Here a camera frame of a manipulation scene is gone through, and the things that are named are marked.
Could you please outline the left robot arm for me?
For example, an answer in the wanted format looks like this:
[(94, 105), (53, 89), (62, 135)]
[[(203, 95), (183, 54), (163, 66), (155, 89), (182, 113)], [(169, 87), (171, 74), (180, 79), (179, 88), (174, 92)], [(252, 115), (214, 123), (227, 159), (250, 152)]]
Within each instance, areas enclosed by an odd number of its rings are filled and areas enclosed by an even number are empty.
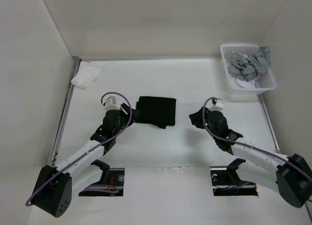
[(88, 142), (70, 158), (55, 166), (44, 166), (39, 172), (27, 206), (37, 206), (55, 218), (68, 209), (72, 196), (93, 183), (109, 181), (109, 166), (100, 161), (116, 143), (117, 136), (132, 125), (140, 112), (123, 103), (106, 111), (102, 124)]

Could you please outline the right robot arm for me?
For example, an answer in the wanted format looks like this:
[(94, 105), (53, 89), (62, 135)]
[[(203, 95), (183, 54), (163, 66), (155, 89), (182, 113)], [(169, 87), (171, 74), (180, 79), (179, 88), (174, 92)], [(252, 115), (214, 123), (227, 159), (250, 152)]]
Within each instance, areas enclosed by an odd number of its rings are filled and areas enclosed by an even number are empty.
[(226, 178), (230, 183), (258, 183), (279, 193), (296, 208), (312, 196), (312, 170), (302, 156), (276, 154), (239, 142), (243, 135), (228, 127), (220, 111), (202, 107), (189, 118), (192, 125), (212, 136), (219, 149), (236, 157), (235, 163), (227, 166)]

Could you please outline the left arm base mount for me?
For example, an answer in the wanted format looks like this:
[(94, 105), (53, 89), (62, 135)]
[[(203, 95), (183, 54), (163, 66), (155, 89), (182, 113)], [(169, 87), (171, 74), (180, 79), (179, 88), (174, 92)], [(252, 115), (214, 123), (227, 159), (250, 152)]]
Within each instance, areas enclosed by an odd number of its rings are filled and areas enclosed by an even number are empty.
[(110, 168), (100, 160), (91, 165), (101, 170), (100, 179), (78, 195), (80, 197), (121, 197), (124, 192), (125, 168)]

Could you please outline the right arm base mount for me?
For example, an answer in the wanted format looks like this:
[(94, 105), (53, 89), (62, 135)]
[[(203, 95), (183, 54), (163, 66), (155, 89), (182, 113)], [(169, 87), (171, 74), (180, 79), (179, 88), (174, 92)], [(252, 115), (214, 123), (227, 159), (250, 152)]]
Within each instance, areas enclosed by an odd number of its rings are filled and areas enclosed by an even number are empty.
[(237, 170), (246, 161), (237, 158), (228, 166), (210, 168), (214, 196), (258, 196), (255, 183), (242, 181)]

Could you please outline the black tank top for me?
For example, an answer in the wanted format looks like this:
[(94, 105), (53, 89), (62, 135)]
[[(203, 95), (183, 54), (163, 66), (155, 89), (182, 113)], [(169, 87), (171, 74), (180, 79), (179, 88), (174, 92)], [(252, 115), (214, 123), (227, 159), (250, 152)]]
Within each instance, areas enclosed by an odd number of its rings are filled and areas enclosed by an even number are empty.
[(161, 129), (175, 126), (175, 98), (140, 96), (136, 103), (136, 111), (140, 112), (137, 123), (152, 124)]

